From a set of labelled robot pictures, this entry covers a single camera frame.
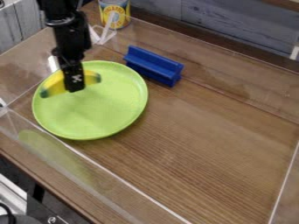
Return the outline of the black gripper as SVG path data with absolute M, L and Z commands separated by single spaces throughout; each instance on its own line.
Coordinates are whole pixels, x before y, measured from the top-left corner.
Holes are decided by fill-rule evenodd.
M 53 53 L 59 59 L 65 87 L 74 93 L 86 87 L 81 61 L 85 59 L 85 52 L 93 46 L 89 18 L 83 11 L 47 12 L 46 24 L 54 30 L 57 47 Z

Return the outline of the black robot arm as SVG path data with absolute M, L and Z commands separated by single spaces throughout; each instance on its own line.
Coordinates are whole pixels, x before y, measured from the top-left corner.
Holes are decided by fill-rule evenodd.
M 82 60 L 93 47 L 89 19 L 79 10 L 79 0 L 37 0 L 45 12 L 45 23 L 53 28 L 57 47 L 53 49 L 63 72 L 63 86 L 70 92 L 86 87 Z

